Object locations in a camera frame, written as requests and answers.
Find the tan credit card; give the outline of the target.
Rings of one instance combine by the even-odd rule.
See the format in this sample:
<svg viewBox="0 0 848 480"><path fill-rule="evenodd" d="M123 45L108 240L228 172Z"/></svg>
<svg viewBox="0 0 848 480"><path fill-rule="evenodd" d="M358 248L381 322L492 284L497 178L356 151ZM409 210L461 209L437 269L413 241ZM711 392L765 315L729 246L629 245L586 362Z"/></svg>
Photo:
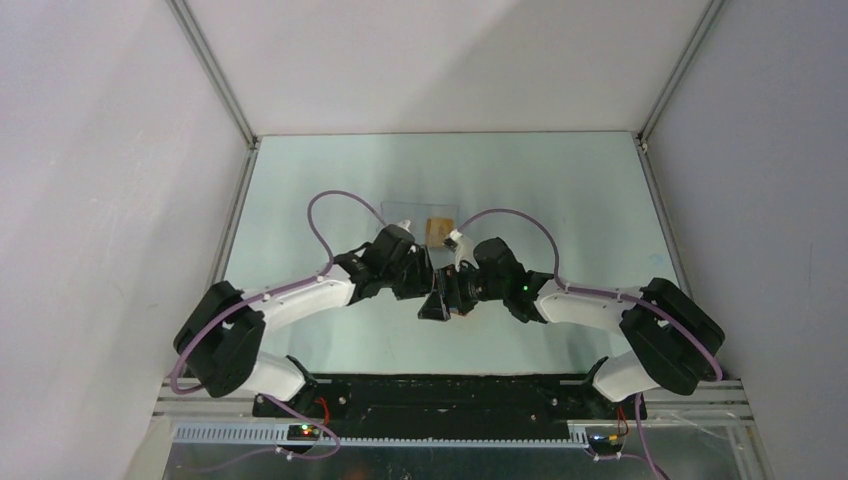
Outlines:
<svg viewBox="0 0 848 480"><path fill-rule="evenodd" d="M426 221L425 244L428 248L443 248L444 240L454 229L455 221L449 217L429 217Z"/></svg>

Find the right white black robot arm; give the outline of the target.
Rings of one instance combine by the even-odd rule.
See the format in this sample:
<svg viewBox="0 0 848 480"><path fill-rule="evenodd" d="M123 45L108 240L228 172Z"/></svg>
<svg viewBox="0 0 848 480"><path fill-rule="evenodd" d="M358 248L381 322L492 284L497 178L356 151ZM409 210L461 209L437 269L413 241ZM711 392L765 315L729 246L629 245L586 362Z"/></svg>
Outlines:
<svg viewBox="0 0 848 480"><path fill-rule="evenodd" d="M454 230L444 240L452 264L436 270L421 319L447 321L482 302L500 302L522 323L569 323L623 338L628 351L604 357L581 392L585 411L606 418L623 400L662 388L692 394L719 379L723 329L679 287L654 278L643 287L601 289L526 269L499 237L473 243Z"/></svg>

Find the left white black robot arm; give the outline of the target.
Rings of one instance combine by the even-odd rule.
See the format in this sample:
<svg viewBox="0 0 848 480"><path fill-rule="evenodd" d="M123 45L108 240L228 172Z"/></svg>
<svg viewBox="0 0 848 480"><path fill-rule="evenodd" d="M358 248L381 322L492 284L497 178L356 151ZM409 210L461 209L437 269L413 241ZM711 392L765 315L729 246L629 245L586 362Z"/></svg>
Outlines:
<svg viewBox="0 0 848 480"><path fill-rule="evenodd" d="M433 276L428 250L402 226L390 224L373 241L331 257L303 280L255 292L220 281L176 334L176 367L188 369L212 398L251 391L276 398L292 416L304 416L316 403L309 372L290 355L263 351L263 342L297 321L373 298L383 289L399 300L425 297Z"/></svg>

